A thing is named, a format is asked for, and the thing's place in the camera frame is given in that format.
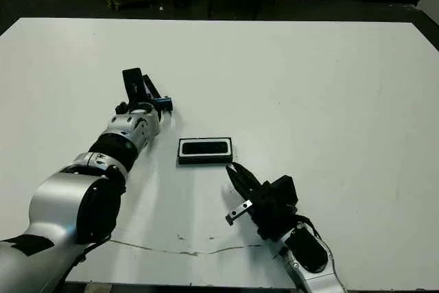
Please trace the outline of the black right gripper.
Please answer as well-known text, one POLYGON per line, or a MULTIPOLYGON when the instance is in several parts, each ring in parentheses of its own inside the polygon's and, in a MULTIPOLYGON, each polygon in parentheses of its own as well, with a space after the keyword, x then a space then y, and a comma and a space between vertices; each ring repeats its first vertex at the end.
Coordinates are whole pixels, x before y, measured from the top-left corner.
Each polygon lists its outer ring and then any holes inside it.
POLYGON ((278 240, 294 226, 298 196, 292 181, 265 181, 261 184, 243 165, 233 162, 226 166, 230 181, 244 199, 226 216, 229 225, 244 213, 249 213, 264 240, 278 240))

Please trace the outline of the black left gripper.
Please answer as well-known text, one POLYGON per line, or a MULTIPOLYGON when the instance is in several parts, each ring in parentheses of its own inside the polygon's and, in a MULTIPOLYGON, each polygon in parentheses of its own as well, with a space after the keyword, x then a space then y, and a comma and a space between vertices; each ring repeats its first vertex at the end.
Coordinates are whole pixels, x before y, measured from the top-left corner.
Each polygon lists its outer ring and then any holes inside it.
MULTIPOLYGON (((148 101, 144 101, 144 103, 148 103, 153 105, 153 107, 158 112, 171 112, 174 109, 172 99, 170 97, 159 97, 154 98, 148 101)), ((118 106, 116 106, 116 113, 118 115, 129 113, 130 111, 140 109, 140 102, 121 102, 118 106)))

